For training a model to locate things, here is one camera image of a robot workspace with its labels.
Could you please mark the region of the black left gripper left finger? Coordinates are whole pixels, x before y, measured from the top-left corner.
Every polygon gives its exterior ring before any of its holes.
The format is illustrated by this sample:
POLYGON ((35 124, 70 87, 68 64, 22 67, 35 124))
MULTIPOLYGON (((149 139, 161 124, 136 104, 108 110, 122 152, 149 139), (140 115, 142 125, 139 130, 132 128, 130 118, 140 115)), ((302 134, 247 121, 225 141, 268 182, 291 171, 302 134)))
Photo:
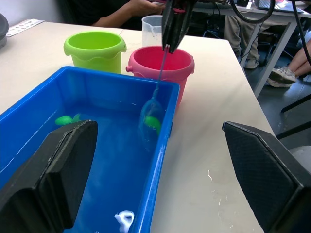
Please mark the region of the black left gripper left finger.
POLYGON ((90 174, 96 121, 63 126, 47 135, 0 191, 3 233, 61 233, 75 223, 90 174))

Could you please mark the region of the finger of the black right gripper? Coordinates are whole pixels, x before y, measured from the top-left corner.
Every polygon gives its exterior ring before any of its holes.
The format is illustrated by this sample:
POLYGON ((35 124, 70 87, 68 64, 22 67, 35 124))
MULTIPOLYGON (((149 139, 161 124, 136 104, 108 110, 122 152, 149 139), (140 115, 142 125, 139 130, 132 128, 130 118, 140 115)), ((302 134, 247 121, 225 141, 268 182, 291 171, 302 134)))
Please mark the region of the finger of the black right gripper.
POLYGON ((167 0, 162 14, 162 47, 173 47, 172 32, 174 19, 174 0, 167 0))
POLYGON ((184 36, 187 34, 194 5, 195 1, 189 0, 185 12, 174 11, 173 32, 172 32, 173 47, 170 48, 169 53, 175 52, 184 36))

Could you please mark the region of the person bare hand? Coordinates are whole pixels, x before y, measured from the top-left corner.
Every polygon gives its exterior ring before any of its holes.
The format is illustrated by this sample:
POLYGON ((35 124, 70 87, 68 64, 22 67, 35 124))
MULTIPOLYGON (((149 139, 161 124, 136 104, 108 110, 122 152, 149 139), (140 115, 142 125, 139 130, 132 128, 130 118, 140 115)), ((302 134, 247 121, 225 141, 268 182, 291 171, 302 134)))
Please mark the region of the person bare hand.
POLYGON ((148 16, 160 15, 165 9, 162 3, 153 3, 148 0, 130 0, 127 2, 126 7, 129 9, 132 16, 148 16))

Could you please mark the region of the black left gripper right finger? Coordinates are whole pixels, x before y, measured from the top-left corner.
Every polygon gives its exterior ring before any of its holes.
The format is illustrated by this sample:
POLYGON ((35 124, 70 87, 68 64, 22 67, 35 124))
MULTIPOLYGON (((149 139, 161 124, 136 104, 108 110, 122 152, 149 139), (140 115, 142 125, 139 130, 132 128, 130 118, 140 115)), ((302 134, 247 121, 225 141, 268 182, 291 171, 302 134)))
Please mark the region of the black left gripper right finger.
POLYGON ((239 185, 266 233, 311 231, 311 148, 288 150, 275 136, 225 121, 239 185))

